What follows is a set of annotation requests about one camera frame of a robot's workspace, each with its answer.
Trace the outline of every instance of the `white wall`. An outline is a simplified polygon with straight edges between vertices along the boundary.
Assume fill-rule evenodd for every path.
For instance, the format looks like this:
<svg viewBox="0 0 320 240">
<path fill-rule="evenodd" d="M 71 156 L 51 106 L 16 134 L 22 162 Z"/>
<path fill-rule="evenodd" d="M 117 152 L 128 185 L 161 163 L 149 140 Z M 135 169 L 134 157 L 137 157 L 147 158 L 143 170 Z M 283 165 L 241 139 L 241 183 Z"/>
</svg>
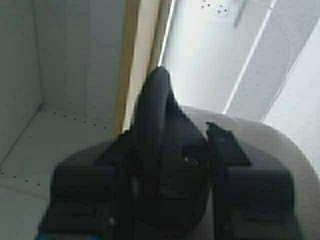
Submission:
<svg viewBox="0 0 320 240">
<path fill-rule="evenodd" d="M 263 120 L 292 63 L 304 47 L 320 16 L 319 0 L 277 0 L 274 9 L 283 18 L 293 46 L 289 62 L 288 41 L 272 14 L 238 90 L 226 113 L 253 121 Z"/>
<path fill-rule="evenodd" d="M 320 177 L 320 21 L 264 123 L 293 140 Z"/>
<path fill-rule="evenodd" d="M 267 9 L 248 2 L 233 28 L 197 15 L 194 5 L 200 8 L 200 2 L 177 1 L 163 65 L 171 73 L 180 104 L 221 113 Z"/>
<path fill-rule="evenodd" d="M 112 124 L 125 0 L 34 0 L 46 104 Z"/>
<path fill-rule="evenodd" d="M 0 2 L 0 162 L 41 103 L 31 0 Z"/>
</svg>

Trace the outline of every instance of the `white shelf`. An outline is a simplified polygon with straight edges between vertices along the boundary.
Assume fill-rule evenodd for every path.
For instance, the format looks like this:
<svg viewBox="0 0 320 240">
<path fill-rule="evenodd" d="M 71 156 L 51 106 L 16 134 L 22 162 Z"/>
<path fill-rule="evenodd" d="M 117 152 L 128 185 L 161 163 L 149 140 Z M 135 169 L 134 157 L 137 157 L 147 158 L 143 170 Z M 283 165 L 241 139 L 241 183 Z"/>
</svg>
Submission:
<svg viewBox="0 0 320 240">
<path fill-rule="evenodd" d="M 110 136 L 111 126 L 102 121 L 44 107 L 1 166 L 1 239 L 33 239 L 49 202 L 56 164 Z"/>
</svg>

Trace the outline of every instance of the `white surface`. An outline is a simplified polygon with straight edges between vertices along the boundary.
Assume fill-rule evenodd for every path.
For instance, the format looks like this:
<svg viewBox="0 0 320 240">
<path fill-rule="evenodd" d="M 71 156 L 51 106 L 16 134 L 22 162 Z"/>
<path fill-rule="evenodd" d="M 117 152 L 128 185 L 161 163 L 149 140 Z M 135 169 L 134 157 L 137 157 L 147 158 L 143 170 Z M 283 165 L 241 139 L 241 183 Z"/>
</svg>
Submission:
<svg viewBox="0 0 320 240">
<path fill-rule="evenodd" d="M 35 0 L 44 101 L 112 123 L 125 1 Z"/>
<path fill-rule="evenodd" d="M 90 0 L 86 112 L 112 124 L 118 82 L 125 0 Z"/>
<path fill-rule="evenodd" d="M 248 2 L 236 28 L 198 14 L 201 1 L 178 1 L 164 52 L 180 104 L 221 113 L 267 9 Z"/>
<path fill-rule="evenodd" d="M 0 3 L 0 161 L 41 102 L 31 0 Z"/>
<path fill-rule="evenodd" d="M 49 183 L 56 164 L 110 137 L 111 126 L 101 121 L 45 107 L 4 162 L 0 187 L 49 199 Z"/>
<path fill-rule="evenodd" d="M 3 240 L 33 240 L 48 202 L 0 187 Z"/>
<path fill-rule="evenodd" d="M 292 139 L 320 177 L 319 55 L 320 22 L 264 122 Z"/>
<path fill-rule="evenodd" d="M 278 0 L 274 8 L 290 31 L 295 61 L 318 21 L 320 1 Z M 261 121 L 273 104 L 289 60 L 288 41 L 275 20 L 272 14 L 226 112 L 230 116 Z"/>
</svg>

